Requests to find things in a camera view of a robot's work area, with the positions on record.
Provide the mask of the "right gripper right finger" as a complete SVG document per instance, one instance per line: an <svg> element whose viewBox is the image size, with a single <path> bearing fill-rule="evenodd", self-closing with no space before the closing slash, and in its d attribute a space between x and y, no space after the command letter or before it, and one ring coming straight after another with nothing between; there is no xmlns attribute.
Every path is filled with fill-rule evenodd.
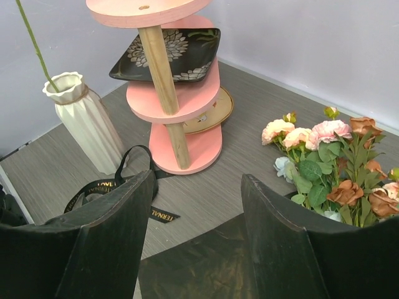
<svg viewBox="0 0 399 299"><path fill-rule="evenodd" d="M343 224L250 174L241 178L241 198L261 298L398 297L398 217Z"/></svg>

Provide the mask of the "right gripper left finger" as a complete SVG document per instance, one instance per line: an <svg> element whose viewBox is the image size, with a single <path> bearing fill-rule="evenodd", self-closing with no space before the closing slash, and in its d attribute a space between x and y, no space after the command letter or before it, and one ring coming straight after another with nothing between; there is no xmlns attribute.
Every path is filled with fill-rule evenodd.
<svg viewBox="0 0 399 299"><path fill-rule="evenodd" d="M132 298L153 196L143 171L42 225L1 226L2 298Z"/></svg>

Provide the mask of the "artificial flower bouquet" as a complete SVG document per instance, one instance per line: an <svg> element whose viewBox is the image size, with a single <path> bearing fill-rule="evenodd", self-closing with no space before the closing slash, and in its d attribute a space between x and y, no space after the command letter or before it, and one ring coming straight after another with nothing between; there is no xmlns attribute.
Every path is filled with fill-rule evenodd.
<svg viewBox="0 0 399 299"><path fill-rule="evenodd" d="M324 217L368 227L398 215L398 168L384 172L375 146L383 130L369 117L340 120L325 107L326 120L312 128L296 126L288 113L262 130L262 145L275 145L279 177L296 187L288 198Z"/></svg>

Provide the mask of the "white flower stem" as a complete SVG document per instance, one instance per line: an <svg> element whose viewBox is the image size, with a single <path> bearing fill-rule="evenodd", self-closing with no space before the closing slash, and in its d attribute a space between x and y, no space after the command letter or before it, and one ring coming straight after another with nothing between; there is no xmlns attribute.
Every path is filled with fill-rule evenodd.
<svg viewBox="0 0 399 299"><path fill-rule="evenodd" d="M24 22L24 25L25 25L25 27L27 29L27 32L29 34L29 37L30 37L31 42L33 44L33 47L35 49L35 53L36 53L36 55L37 55L37 57L39 59L39 62L40 62L42 71L44 73L44 76L47 79L47 81L50 83L50 85L53 87L55 92L58 93L58 92L60 92L60 90L58 89L57 85L54 83L54 81L52 80L52 78L50 77L50 75L48 73L48 70L47 70L47 67L46 67L46 63L44 62L44 58L43 58L43 56L41 54L41 50L40 50L40 48L39 48L39 46L37 44L36 38L34 36L34 33L33 33L32 28L30 26L30 23L29 23L29 21L27 19L26 13L24 12L24 8L23 8L23 6L21 4L21 1L20 0L15 0L15 2L16 2L16 5L18 7L19 13L20 13L20 15L22 17L22 20Z"/></svg>

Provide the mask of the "black wrapping paper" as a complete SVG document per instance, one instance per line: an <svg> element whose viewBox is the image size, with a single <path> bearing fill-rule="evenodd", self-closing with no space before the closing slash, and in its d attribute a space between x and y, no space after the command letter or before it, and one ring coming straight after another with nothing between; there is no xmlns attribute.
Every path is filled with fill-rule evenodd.
<svg viewBox="0 0 399 299"><path fill-rule="evenodd" d="M142 298L258 298L242 214L141 261Z"/></svg>

